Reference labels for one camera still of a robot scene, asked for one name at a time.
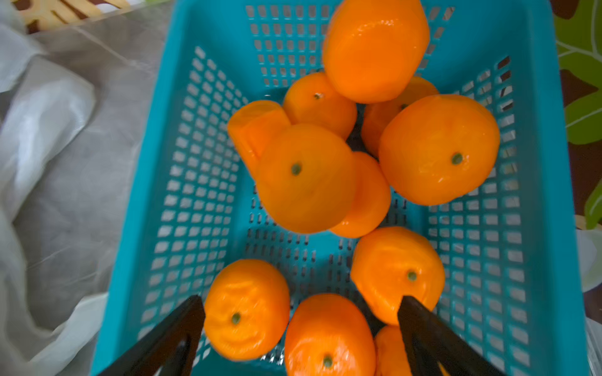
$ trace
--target brown surface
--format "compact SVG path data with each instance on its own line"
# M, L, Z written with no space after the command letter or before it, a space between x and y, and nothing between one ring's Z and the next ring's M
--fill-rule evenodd
M65 5L67 8L69 8L73 13L75 13L75 15L83 20L88 18L88 16L86 16L84 13L82 13L81 11L79 11L77 8L75 8L74 6L72 6L71 4L69 4L68 2L66 2L65 0L59 0L60 2L63 3L63 5Z
M27 33L33 34L34 32L40 31L38 27L37 20L32 21L29 25L27 25Z
M583 293L585 317L602 324L602 285Z
M575 15L579 0L550 0L552 11L560 18L568 20Z
M105 0L88 0L88 1L91 2L94 5L109 4L109 5L112 5L113 7L116 7L117 9L121 9L121 7L113 4L112 2L108 2L108 1L105 1Z
M17 1L13 1L13 5L15 8L17 8L17 10L26 10L26 9L29 9L29 7L31 6L31 1L30 0L17 0Z
M562 84L562 101L564 107L575 102L579 98L583 98L598 91L596 86L583 81L568 69L560 70L560 83Z
M568 143L575 214L584 215L585 201L602 176L602 140L585 145Z

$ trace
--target patterned fabric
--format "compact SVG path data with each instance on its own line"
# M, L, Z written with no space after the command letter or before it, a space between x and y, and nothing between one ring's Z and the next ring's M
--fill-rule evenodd
M89 17L101 16L102 4L116 9L130 7L127 0L16 0L13 5L19 10L30 33L50 30L67 23L75 23Z
M602 323L602 0L554 11L586 316Z

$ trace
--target orange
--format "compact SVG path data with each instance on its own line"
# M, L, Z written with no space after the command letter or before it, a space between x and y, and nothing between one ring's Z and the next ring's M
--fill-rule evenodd
M325 231L353 204L353 153L320 126L295 125L265 149L256 184L264 208L280 226L299 233Z
M230 360L256 359L278 344L290 317L287 282L261 260L239 260L217 275L205 300L205 334Z
M404 227L384 227L359 240L351 280L376 317L399 325L402 297L411 295L432 310L443 292L445 272L426 238Z
M380 138L380 167L395 190L419 205L447 203L481 185L500 147L494 117L460 95L420 99Z
M324 41L324 69L357 103L397 97L420 65L429 26L419 0L345 0Z
M364 123L362 124L362 140L366 149L374 155L378 156L378 145L380 143L380 135L389 125L391 120L401 110L429 95L439 94L436 87L429 81L420 77L412 77L408 86L395 99L387 102L374 103L367 105L364 110Z
M288 89L282 107L293 124L320 125L343 140L349 137L358 118L355 103L337 93L321 72L295 82Z
M228 122L228 135L251 176L267 145L291 122L282 107L271 100L257 100L239 109Z
M412 376L406 346L399 327L388 325L374 337L376 345L376 373L374 376ZM439 364L443 376L449 376Z
M319 294L301 302L287 330L288 376L373 376L376 352L366 319L350 300Z
M353 205L345 218L330 229L345 238L359 238L374 230L391 206L391 188L378 162L362 152L354 152L353 159L358 179Z

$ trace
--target white plastic bag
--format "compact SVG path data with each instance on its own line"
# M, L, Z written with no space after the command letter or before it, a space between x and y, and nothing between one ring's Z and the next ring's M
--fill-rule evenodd
M26 28L19 12L10 0L0 0L0 24L10 26L13 30L25 34Z
M56 375L98 332L107 301L107 294L82 299L53 331L36 326L26 303L26 261L11 222L46 163L85 126L95 104L89 82L43 58L32 59L41 52L0 24L0 88L13 88L27 67L0 128L2 375Z

